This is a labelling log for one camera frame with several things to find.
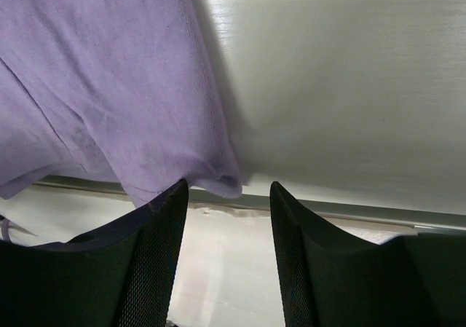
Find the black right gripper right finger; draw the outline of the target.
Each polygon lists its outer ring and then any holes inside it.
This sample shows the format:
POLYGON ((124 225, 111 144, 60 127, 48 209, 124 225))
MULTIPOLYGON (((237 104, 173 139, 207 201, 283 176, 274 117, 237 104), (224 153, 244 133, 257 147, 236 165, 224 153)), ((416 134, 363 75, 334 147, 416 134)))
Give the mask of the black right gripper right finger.
POLYGON ((465 236, 376 244, 304 207, 280 183, 270 210, 287 326, 463 326, 465 236))

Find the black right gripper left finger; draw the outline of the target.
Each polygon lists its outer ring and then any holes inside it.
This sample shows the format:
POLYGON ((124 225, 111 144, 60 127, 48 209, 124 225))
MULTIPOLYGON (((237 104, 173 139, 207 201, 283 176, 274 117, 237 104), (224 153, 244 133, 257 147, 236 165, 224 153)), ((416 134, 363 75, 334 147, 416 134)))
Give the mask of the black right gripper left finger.
POLYGON ((3 326, 165 326, 189 188, 66 243, 1 242, 3 326))

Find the lavender t shirt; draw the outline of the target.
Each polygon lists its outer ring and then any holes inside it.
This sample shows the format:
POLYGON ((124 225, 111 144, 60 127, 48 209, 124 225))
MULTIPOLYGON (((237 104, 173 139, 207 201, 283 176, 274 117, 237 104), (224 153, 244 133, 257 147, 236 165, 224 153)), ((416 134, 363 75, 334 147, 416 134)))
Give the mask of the lavender t shirt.
POLYGON ((52 174, 240 195, 191 0, 1 0, 1 196, 52 174))

